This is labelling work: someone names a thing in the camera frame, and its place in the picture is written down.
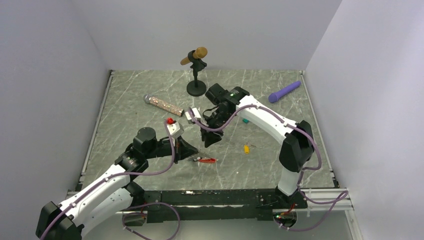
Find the red carabiner keyring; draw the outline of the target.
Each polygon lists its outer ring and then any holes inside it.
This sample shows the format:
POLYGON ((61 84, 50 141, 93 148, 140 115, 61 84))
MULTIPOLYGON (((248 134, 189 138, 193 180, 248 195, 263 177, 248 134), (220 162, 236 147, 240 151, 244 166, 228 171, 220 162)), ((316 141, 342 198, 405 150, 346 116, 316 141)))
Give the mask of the red carabiner keyring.
POLYGON ((215 158, 199 158, 197 159, 200 163, 206 163, 206 164, 214 164, 217 162, 215 158))

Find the yellow tag key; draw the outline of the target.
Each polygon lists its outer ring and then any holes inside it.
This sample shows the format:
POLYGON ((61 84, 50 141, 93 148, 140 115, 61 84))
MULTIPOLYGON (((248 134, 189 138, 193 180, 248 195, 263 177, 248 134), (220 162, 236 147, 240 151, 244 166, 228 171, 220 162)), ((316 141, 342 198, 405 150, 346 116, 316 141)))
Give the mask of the yellow tag key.
POLYGON ((252 149, 255 149, 257 146, 251 143, 246 143, 243 145, 243 151, 245 154, 250 154, 252 149))

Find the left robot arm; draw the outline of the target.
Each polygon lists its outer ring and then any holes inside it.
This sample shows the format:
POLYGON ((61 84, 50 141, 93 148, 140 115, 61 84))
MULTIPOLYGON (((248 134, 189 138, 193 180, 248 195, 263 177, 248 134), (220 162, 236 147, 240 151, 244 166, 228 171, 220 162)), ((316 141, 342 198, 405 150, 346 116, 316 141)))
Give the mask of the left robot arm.
POLYGON ((139 129, 103 175, 61 203, 48 202, 41 209, 35 235, 40 240, 81 240, 116 212, 139 209, 145 191, 134 179, 146 175, 149 159, 170 156, 176 164, 199 153, 174 125, 165 129, 167 136, 161 139, 151 127, 139 129))

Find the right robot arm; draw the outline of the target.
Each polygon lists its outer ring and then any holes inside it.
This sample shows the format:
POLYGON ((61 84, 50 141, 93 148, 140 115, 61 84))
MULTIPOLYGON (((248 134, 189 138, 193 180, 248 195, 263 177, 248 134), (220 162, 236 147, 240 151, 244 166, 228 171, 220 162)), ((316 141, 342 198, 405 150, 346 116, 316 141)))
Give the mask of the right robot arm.
POLYGON ((201 140, 206 148, 222 139, 223 126, 233 116, 249 120, 280 144, 282 173, 275 199, 280 207, 288 208, 295 202, 302 168, 314 152, 311 125, 305 120, 298 123, 281 116, 238 86, 225 90, 216 83, 206 91, 205 96, 214 105, 210 109, 211 115, 203 117, 210 129, 201 129, 201 140))

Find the black microphone stand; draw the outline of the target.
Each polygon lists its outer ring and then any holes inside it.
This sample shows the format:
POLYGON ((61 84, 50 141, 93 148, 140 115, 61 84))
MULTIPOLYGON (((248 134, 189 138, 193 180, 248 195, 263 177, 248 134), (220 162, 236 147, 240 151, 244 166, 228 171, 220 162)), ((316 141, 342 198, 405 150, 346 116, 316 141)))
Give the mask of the black microphone stand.
POLYGON ((207 67, 207 63, 203 59, 192 59, 192 69, 193 80, 190 81, 186 86, 186 91, 189 95, 193 97, 199 97, 206 93, 206 84, 198 80, 198 72, 204 70, 207 67))

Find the glitter microphone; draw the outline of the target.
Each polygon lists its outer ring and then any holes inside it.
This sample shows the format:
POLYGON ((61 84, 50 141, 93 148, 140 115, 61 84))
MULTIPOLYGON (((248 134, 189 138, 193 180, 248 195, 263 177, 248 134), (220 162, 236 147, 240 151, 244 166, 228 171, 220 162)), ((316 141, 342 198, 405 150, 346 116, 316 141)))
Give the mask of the glitter microphone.
POLYGON ((145 103, 153 105, 155 107, 158 107, 162 110, 165 110, 168 113, 174 114, 178 117, 181 117, 184 114, 184 109, 181 107, 178 107, 176 105, 173 105, 172 103, 169 103, 167 101, 164 101, 162 99, 159 99, 151 94, 145 94, 143 96, 143 100, 145 103))

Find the purple microphone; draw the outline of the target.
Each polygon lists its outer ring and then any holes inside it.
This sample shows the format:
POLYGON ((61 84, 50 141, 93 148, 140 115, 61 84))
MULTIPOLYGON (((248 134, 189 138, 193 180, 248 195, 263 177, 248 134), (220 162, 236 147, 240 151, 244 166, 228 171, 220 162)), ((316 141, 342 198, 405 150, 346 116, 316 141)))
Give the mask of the purple microphone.
POLYGON ((285 95, 287 95, 288 93, 294 91, 295 89, 297 89, 299 86, 301 85, 300 81, 295 81, 285 87, 283 87, 282 89, 280 89, 279 91, 273 92, 268 96, 268 101, 270 103, 275 103, 277 102, 279 99, 281 99, 282 97, 284 97, 285 95))

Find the gold microphone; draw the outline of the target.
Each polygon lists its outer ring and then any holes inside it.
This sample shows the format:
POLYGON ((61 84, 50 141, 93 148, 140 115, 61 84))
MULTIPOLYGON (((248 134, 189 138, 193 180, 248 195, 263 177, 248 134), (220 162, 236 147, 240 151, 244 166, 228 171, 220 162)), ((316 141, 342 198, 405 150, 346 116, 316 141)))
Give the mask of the gold microphone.
POLYGON ((207 54, 208 54, 208 50, 206 47, 203 47, 203 46, 198 47, 197 49, 190 51, 187 54, 187 56, 180 61, 180 64, 182 66, 187 65, 190 62, 192 62, 192 59, 195 59, 195 60, 203 59, 204 57, 207 56, 207 54))

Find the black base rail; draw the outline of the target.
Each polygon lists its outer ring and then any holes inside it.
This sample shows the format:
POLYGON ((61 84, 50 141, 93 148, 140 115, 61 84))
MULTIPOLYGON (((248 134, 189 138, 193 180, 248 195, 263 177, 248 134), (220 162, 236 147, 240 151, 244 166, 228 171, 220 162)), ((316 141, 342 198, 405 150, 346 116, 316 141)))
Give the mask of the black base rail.
POLYGON ((285 197, 274 188, 213 190, 146 190, 135 194, 125 212, 144 213, 147 223, 256 219, 271 221, 275 215, 308 207, 296 192, 285 197))

